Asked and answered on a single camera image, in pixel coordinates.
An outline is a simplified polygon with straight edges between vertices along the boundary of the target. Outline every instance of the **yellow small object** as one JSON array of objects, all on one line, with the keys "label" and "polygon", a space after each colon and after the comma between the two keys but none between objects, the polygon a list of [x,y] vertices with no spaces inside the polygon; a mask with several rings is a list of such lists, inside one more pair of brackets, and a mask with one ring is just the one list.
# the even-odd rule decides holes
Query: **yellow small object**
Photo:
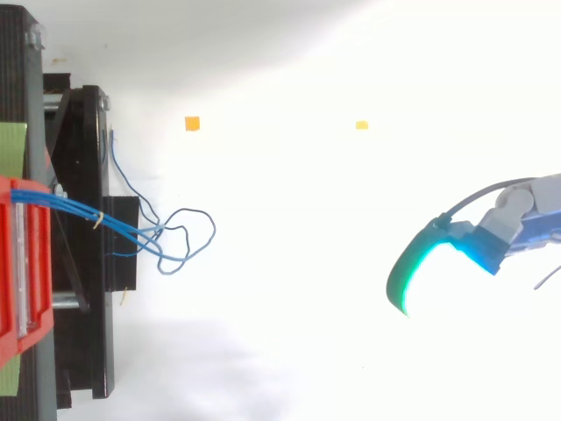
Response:
[{"label": "yellow small object", "polygon": [[196,132],[201,128],[201,119],[199,117],[185,117],[185,128],[188,132]]},{"label": "yellow small object", "polygon": [[357,121],[357,130],[368,130],[367,121]]}]

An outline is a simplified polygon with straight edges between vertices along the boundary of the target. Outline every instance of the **metal rod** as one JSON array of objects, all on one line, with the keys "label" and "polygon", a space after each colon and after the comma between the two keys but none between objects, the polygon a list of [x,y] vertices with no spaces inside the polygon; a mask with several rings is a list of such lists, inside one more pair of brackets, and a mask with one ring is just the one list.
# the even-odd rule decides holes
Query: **metal rod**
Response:
[{"label": "metal rod", "polygon": [[80,304],[74,292],[54,292],[53,308],[55,310],[79,309]]},{"label": "metal rod", "polygon": [[59,109],[62,94],[46,94],[43,95],[44,111],[56,112]]}]

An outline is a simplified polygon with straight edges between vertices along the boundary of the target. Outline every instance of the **black panel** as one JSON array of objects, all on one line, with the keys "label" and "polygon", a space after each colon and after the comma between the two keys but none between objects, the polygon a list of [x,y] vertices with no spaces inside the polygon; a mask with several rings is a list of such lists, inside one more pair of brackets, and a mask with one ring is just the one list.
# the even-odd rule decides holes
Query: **black panel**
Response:
[{"label": "black panel", "polygon": [[70,89],[69,73],[45,73],[43,75],[43,85],[48,94],[61,94]]},{"label": "black panel", "polygon": [[[99,106],[103,92],[96,86],[69,92],[67,117],[52,155],[58,182],[69,198],[136,226],[138,199],[108,197],[107,129],[105,113]],[[133,253],[135,248],[128,242],[123,244],[103,226],[92,230],[92,223],[83,219],[61,219],[89,313],[55,311],[57,369],[60,373],[67,371],[72,390],[92,389],[94,398],[105,398],[114,388],[110,292],[136,288],[136,258],[118,259],[111,253]],[[69,283],[57,283],[55,289],[71,289]],[[65,391],[60,389],[59,393],[63,395]]]},{"label": "black panel", "polygon": [[[138,226],[138,209],[140,206],[137,196],[105,197],[105,208],[108,213],[128,225]],[[109,253],[131,254],[137,251],[136,245],[123,236],[110,232]],[[137,288],[137,260],[131,257],[109,256],[110,277],[108,292],[134,291]]]}]

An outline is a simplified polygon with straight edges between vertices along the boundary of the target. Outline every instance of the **white zip tie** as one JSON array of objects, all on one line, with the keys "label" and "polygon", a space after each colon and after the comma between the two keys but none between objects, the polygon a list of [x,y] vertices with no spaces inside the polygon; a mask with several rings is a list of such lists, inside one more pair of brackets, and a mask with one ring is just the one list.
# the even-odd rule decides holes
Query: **white zip tie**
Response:
[{"label": "white zip tie", "polygon": [[99,212],[99,219],[97,219],[97,222],[94,225],[94,230],[102,223],[104,216],[103,212]]}]

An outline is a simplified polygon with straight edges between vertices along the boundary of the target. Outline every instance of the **red plastic holder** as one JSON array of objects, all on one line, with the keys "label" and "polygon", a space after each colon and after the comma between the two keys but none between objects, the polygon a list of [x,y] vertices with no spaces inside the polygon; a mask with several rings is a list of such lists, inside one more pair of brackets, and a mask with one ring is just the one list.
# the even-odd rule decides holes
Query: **red plastic holder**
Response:
[{"label": "red plastic holder", "polygon": [[0,177],[0,367],[53,329],[50,210],[12,203],[12,189],[49,192]]}]

